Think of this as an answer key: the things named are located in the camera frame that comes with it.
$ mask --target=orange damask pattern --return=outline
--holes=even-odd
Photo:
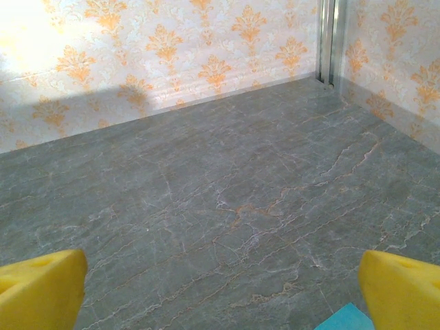
[[[380,20],[387,23],[386,33],[388,37],[385,40],[389,43],[388,54],[386,58],[393,60],[397,46],[403,45],[402,37],[406,34],[406,28],[416,26],[419,22],[416,16],[413,16],[415,8],[410,7],[408,0],[396,0],[394,5],[388,6],[388,11],[383,13]]]
[[[255,13],[250,5],[245,6],[243,14],[236,17],[236,23],[232,26],[232,31],[240,32],[243,43],[249,49],[248,65],[252,72],[257,72],[260,67],[258,58],[256,57],[256,43],[260,41],[258,35],[260,27],[267,24],[267,19],[261,16],[260,12]]]
[[[359,1],[359,9],[356,11],[357,26],[359,28],[361,28],[365,22],[365,16],[366,16],[365,7],[366,7],[366,0],[360,0]]]
[[[349,64],[353,80],[359,75],[359,71],[365,63],[369,62],[369,58],[366,55],[366,49],[364,48],[360,38],[357,38],[354,45],[350,45],[345,55],[349,58]]]
[[[59,9],[52,3],[51,0],[43,0],[45,11],[50,14],[50,24],[56,28],[59,32],[64,32],[63,27],[65,17],[59,13]]]
[[[208,14],[209,11],[214,9],[214,7],[211,5],[212,0],[190,0],[190,2],[197,8],[194,9],[192,12],[198,14],[201,19],[201,26],[203,28],[201,37],[203,38],[207,46],[211,46],[213,33],[212,29],[210,28]]]
[[[186,102],[180,98],[179,100],[176,101],[176,105],[173,108],[173,110],[179,110],[185,106],[186,106]]]
[[[413,74],[411,80],[419,84],[418,96],[414,101],[419,105],[419,115],[427,111],[435,111],[435,102],[440,100],[440,58],[431,63],[428,68],[420,66],[418,74]]]
[[[109,122],[105,119],[99,119],[98,128],[103,129],[105,127],[110,126]]]
[[[66,46],[64,57],[58,58],[56,71],[67,72],[67,75],[74,79],[74,84],[81,85],[84,89],[90,89],[90,64],[96,63],[93,57],[87,56],[85,52],[78,53],[72,46]]]
[[[6,112],[2,110],[0,110],[0,125],[3,126],[10,133],[15,132],[15,123],[10,118],[8,118]]]
[[[50,127],[54,127],[62,137],[66,136],[63,122],[65,119],[64,113],[69,110],[67,105],[63,105],[60,101],[51,101],[45,96],[40,96],[38,105],[34,105],[35,112],[32,114],[33,118],[41,118]]]
[[[126,77],[125,85],[120,85],[121,91],[118,97],[126,98],[134,109],[139,111],[141,117],[146,117],[146,92],[152,90],[153,86],[145,82],[145,79],[138,80],[134,75],[129,74]]]
[[[117,58],[122,65],[127,65],[127,53],[121,49],[122,41],[119,32],[124,29],[121,24],[120,13],[127,9],[127,5],[123,1],[117,0],[87,0],[89,9],[85,10],[86,17],[93,17],[104,28],[101,33],[108,33],[114,40],[114,45],[118,49]]]
[[[166,28],[159,24],[156,27],[154,36],[149,36],[150,43],[145,47],[146,50],[155,50],[156,55],[161,59],[160,64],[165,64],[168,68],[168,74],[172,77],[171,83],[175,91],[180,90],[180,80],[176,78],[176,70],[174,62],[179,59],[177,57],[177,45],[183,43],[184,40],[176,35],[175,31],[168,32]]]
[[[287,8],[287,11],[284,14],[284,18],[287,22],[287,26],[289,28],[292,28],[295,24],[296,15],[297,15],[294,0],[287,0],[286,8]]]
[[[18,139],[16,142],[15,142],[15,147],[17,148],[17,149],[23,149],[23,148],[27,148],[27,147],[29,147],[30,145],[29,144],[27,144],[26,142],[24,142],[23,140],[20,140],[20,139]]]
[[[308,49],[302,42],[297,42],[291,36],[287,39],[286,46],[281,46],[280,50],[281,52],[277,53],[275,58],[283,60],[283,64],[286,66],[285,71],[289,72],[289,75],[293,77],[296,68],[299,66],[301,54],[307,53]]]
[[[377,94],[372,93],[370,98],[366,99],[366,103],[370,106],[371,112],[380,119],[385,120],[387,117],[394,117],[391,102],[386,100],[384,90]]]
[[[160,0],[147,0],[146,4],[149,8],[152,8],[152,11],[154,14],[159,14],[159,9],[160,9]]]
[[[25,80],[31,85],[32,87],[38,87],[38,80],[37,76],[35,74],[31,74],[30,72],[25,72]]]
[[[202,65],[199,78],[206,78],[206,82],[215,90],[217,95],[221,94],[221,87],[225,85],[226,72],[232,68],[224,60],[219,60],[215,55],[209,56],[208,64]]]

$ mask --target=teal object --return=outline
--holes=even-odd
[[[326,319],[315,330],[374,330],[373,322],[349,303]]]

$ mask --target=wall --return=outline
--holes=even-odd
[[[342,93],[440,153],[440,1],[348,0]]]
[[[315,71],[317,1],[15,0],[0,152]]]

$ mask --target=gray marble floor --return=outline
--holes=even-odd
[[[313,329],[365,249],[440,263],[440,156],[313,79],[0,155],[0,264],[82,248],[76,329]]]

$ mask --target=metal door frame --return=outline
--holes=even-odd
[[[339,87],[347,0],[319,0],[316,79]]]

